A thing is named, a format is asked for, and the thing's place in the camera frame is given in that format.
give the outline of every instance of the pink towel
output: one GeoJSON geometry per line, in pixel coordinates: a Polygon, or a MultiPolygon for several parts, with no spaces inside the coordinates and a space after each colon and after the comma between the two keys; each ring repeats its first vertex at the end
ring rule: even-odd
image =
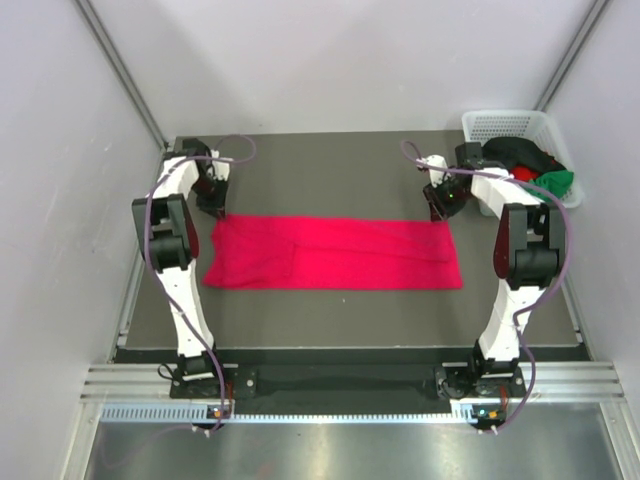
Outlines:
{"type": "Polygon", "coordinates": [[[212,287],[462,288],[446,223],[228,215],[212,239],[212,287]]]}

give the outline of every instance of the white wall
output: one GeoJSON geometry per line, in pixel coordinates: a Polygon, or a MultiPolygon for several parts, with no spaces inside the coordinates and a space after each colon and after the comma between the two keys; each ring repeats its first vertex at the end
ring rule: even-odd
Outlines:
{"type": "Polygon", "coordinates": [[[0,478],[51,479],[159,154],[72,2],[2,2],[0,45],[0,478]]]}
{"type": "Polygon", "coordinates": [[[595,353],[615,362],[640,424],[640,3],[612,2],[551,105],[587,198],[571,282],[595,353]]]}
{"type": "Polygon", "coordinates": [[[164,133],[460,128],[531,108],[591,0],[94,0],[164,133]]]}

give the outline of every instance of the vertical metal pole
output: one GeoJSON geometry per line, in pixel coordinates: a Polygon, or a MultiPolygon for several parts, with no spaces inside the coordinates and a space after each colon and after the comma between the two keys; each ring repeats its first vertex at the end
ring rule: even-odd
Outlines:
{"type": "Polygon", "coordinates": [[[102,403],[80,403],[75,419],[73,437],[62,467],[60,480],[81,480],[87,478],[91,452],[98,433],[102,403]]]}
{"type": "Polygon", "coordinates": [[[133,77],[129,73],[126,65],[122,61],[118,50],[116,49],[111,37],[107,33],[100,17],[98,16],[95,8],[91,4],[91,0],[72,0],[73,3],[78,8],[78,11],[82,15],[82,18],[87,23],[87,26],[91,30],[96,42],[100,46],[100,49],[104,52],[109,64],[113,68],[118,80],[120,81],[122,87],[124,88],[127,96],[133,103],[133,106],[140,114],[142,121],[146,125],[149,133],[154,138],[156,143],[160,148],[164,148],[166,146],[166,140],[158,123],[153,118],[147,103],[144,101],[140,90],[136,86],[133,81],[133,77]]]}
{"type": "Polygon", "coordinates": [[[600,409],[622,478],[640,478],[640,435],[628,402],[602,402],[600,409]]]}
{"type": "Polygon", "coordinates": [[[573,64],[584,48],[585,43],[593,33],[596,25],[602,18],[606,8],[610,3],[611,0],[595,0],[593,2],[584,20],[582,21],[580,28],[578,28],[578,31],[571,40],[569,48],[567,48],[567,51],[556,67],[553,76],[549,80],[549,83],[542,92],[540,99],[536,103],[535,110],[547,110],[549,104],[551,103],[551,100],[553,100],[553,97],[564,82],[567,74],[571,70],[571,67],[573,67],[573,64]]]}

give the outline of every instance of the black cloth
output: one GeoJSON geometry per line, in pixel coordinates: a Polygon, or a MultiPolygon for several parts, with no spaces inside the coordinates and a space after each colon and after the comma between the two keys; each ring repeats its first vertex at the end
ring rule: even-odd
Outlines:
{"type": "Polygon", "coordinates": [[[492,138],[482,147],[482,154],[485,160],[500,162],[509,171],[518,165],[525,166],[540,174],[566,170],[552,155],[543,152],[535,143],[526,138],[492,138]]]}

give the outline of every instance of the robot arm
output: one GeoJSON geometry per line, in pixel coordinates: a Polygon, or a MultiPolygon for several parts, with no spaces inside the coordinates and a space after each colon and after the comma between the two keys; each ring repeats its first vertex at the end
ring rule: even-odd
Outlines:
{"type": "MultiPolygon", "coordinates": [[[[176,167],[187,156],[212,156],[206,145],[197,140],[185,143],[189,142],[191,148],[164,161],[160,178],[169,172],[171,175],[153,195],[149,253],[158,280],[167,294],[184,310],[195,332],[214,349],[215,341],[205,322],[198,294],[196,259],[199,243],[186,199],[193,189],[201,210],[217,218],[223,217],[229,166],[219,162],[202,166],[192,160],[176,167]]],[[[146,201],[146,198],[139,198],[132,204],[138,242],[143,255],[146,201]]],[[[180,378],[185,382],[213,378],[214,368],[204,346],[173,306],[171,314],[178,337],[180,378]]]]}
{"type": "MultiPolygon", "coordinates": [[[[509,172],[499,164],[482,159],[479,143],[456,148],[458,168],[489,173],[481,175],[446,174],[424,188],[431,219],[445,220],[459,212],[475,197],[500,219],[494,250],[494,269],[499,278],[498,293],[487,328],[474,346],[465,380],[476,386],[486,382],[505,382],[517,373],[520,342],[516,328],[524,331],[529,312],[513,321],[515,312],[533,305],[544,293],[564,262],[565,231],[553,204],[542,203],[520,186],[503,181],[509,172]]],[[[421,170],[441,166],[442,157],[424,159],[421,170]]]]}

